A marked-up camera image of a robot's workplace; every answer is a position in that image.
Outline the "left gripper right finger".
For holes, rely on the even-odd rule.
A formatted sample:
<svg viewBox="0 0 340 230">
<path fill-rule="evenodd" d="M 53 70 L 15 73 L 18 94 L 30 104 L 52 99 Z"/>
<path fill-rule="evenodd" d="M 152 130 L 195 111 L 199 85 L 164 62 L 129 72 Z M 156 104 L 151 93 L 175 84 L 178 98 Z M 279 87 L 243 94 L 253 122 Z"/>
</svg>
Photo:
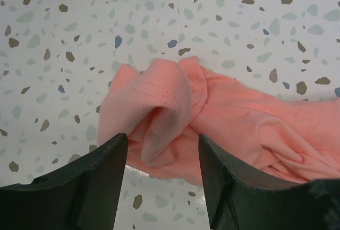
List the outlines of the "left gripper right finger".
<svg viewBox="0 0 340 230">
<path fill-rule="evenodd" d="M 297 184 L 262 172 L 199 135 L 210 229 L 339 229 L 339 180 Z"/>
</svg>

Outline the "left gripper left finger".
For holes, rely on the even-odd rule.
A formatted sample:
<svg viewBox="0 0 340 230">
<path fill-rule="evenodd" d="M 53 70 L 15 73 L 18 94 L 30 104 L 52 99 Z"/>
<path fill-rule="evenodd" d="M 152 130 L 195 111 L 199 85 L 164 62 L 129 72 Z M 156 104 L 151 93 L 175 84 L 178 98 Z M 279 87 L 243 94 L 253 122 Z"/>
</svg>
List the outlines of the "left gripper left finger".
<svg viewBox="0 0 340 230">
<path fill-rule="evenodd" d="M 113 229 L 127 149 L 119 133 L 30 184 L 2 187 L 1 229 Z"/>
</svg>

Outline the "salmon pink t shirt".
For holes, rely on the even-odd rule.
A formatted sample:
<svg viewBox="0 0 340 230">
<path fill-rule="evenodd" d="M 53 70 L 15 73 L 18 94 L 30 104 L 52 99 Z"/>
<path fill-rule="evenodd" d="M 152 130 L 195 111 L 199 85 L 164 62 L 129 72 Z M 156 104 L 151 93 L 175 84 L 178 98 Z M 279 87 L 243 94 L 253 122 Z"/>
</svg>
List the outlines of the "salmon pink t shirt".
<svg viewBox="0 0 340 230">
<path fill-rule="evenodd" d="M 197 57 L 121 65 L 100 105 L 97 143 L 129 140 L 127 164 L 201 185 L 198 137 L 275 177 L 339 177 L 339 100 L 282 101 L 217 74 Z"/>
</svg>

